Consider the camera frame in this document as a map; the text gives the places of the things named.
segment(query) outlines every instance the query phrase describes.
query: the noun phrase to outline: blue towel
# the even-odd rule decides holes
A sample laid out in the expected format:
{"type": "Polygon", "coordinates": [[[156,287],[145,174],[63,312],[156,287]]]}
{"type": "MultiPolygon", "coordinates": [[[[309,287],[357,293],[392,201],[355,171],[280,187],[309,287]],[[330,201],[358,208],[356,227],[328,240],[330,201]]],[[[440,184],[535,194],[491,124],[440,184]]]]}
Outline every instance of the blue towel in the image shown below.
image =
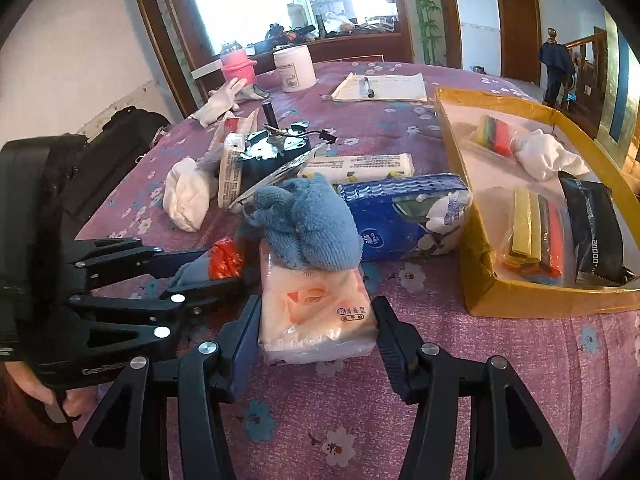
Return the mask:
{"type": "Polygon", "coordinates": [[[246,224],[264,228],[273,252],[290,269],[354,269],[362,238],[349,207],[324,176],[292,178],[255,194],[246,224]]]}

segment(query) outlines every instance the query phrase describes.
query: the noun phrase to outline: white wall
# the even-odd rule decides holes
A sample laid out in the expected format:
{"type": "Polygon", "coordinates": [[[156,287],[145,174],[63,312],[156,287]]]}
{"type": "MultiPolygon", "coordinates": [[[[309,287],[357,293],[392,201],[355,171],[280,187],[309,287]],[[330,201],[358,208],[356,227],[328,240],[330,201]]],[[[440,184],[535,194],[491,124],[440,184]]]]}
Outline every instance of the white wall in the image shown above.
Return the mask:
{"type": "MultiPolygon", "coordinates": [[[[557,31],[559,43],[590,36],[594,25],[605,28],[603,7],[598,0],[539,0],[539,3],[542,41],[546,40],[548,27],[557,31]]],[[[500,16],[497,0],[458,0],[458,12],[462,28],[463,68],[469,70],[472,65],[478,64],[484,66],[487,73],[500,75],[500,16]]],[[[541,85],[545,84],[546,71],[542,67],[541,85]]]]}
{"type": "Polygon", "coordinates": [[[77,132],[150,80],[138,106],[180,121],[136,0],[34,0],[0,49],[0,145],[77,132]]]}

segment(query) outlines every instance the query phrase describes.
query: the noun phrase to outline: table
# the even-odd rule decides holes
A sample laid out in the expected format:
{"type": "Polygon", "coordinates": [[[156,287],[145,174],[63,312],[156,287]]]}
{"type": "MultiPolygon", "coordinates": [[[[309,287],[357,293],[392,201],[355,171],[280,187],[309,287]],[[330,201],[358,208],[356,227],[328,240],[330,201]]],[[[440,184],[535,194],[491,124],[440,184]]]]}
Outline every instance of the table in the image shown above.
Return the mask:
{"type": "MultiPolygon", "coordinates": [[[[447,171],[434,113],[440,86],[528,98],[509,82],[461,70],[392,62],[316,64],[318,84],[284,93],[277,74],[258,77],[270,90],[281,126],[309,120],[335,130],[329,155],[409,152],[417,174],[447,171]],[[349,72],[423,74],[430,102],[334,103],[330,93],[349,72]]],[[[241,106],[247,115],[260,106],[241,106]]],[[[141,237],[166,250],[210,246],[232,235],[239,218],[212,204],[199,232],[176,228],[162,209],[163,181],[185,156],[205,153],[212,129],[186,119],[152,149],[111,193],[79,237],[141,237]]],[[[455,254],[415,262],[365,264],[370,295],[384,294],[401,320],[452,355],[485,361],[504,355],[538,402],[578,479],[596,479],[617,453],[640,412],[640,316],[635,312],[575,319],[492,319],[469,316],[458,290],[455,254]]],[[[145,278],[103,293],[140,298],[145,278]]],[[[236,310],[211,316],[191,344],[211,338],[236,310]]],[[[389,385],[378,350],[364,358],[300,366],[260,362],[250,387],[223,406],[229,448],[239,479],[396,478],[412,430],[415,406],[405,406],[389,385]]],[[[168,446],[174,479],[181,478],[175,403],[168,446]]],[[[452,478],[464,478],[469,403],[460,403],[452,478]]]]}

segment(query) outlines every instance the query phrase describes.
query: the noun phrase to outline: black package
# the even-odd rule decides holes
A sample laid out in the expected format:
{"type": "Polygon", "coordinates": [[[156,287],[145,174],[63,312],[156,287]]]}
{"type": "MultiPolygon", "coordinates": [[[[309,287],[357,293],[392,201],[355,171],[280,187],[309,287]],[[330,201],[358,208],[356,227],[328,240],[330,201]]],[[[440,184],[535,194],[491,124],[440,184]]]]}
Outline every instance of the black package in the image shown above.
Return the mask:
{"type": "Polygon", "coordinates": [[[599,182],[558,172],[571,220],[576,255],[575,282],[613,286],[628,281],[623,266],[622,233],[611,203],[611,190],[599,182]]]}

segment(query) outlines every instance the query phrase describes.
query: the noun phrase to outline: wet wipes package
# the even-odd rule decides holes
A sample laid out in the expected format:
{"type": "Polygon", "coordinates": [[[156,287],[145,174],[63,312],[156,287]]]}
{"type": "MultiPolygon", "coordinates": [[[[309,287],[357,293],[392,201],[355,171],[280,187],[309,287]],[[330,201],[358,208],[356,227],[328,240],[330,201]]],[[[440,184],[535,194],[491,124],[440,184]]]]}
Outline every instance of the wet wipes package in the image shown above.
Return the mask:
{"type": "Polygon", "coordinates": [[[342,184],[338,193],[364,241],[363,262],[451,252],[472,200],[453,173],[342,184]]]}

